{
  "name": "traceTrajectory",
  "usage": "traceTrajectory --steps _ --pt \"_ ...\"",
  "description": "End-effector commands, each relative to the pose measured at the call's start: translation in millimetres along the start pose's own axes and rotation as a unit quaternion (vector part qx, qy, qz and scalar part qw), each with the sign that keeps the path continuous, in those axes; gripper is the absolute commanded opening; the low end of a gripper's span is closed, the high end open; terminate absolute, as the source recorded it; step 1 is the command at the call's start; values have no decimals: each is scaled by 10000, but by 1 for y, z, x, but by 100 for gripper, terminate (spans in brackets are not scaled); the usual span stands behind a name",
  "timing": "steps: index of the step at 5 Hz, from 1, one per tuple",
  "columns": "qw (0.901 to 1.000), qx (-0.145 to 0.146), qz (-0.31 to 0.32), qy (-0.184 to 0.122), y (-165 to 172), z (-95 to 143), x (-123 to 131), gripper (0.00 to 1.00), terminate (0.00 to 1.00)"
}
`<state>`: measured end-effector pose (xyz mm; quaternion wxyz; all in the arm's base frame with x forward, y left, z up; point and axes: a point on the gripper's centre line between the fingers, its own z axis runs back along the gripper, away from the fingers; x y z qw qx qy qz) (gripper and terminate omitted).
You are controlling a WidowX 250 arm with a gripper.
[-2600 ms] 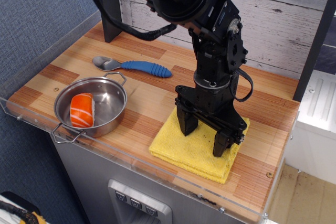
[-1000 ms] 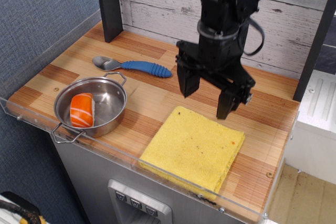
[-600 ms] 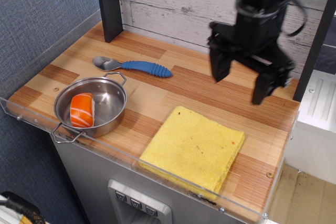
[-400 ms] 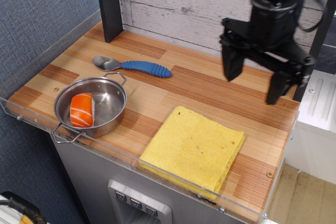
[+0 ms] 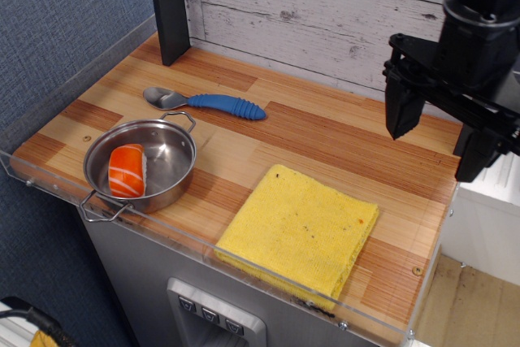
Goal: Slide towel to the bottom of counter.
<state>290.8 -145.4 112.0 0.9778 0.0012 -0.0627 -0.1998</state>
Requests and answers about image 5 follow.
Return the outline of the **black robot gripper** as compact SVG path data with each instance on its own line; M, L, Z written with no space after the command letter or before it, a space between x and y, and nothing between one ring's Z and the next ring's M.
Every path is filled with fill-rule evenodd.
M472 182L502 154L519 152L519 21L445 20L440 39L397 33L384 64L386 128L393 140L414 129L425 102L473 128L455 178Z

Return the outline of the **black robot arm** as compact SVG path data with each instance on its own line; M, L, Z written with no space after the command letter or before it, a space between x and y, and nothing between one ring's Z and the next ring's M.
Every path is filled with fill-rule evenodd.
M519 0L444 0L438 41L398 33L384 64L386 128L412 130L426 103L463 124L454 153L459 182L519 152Z

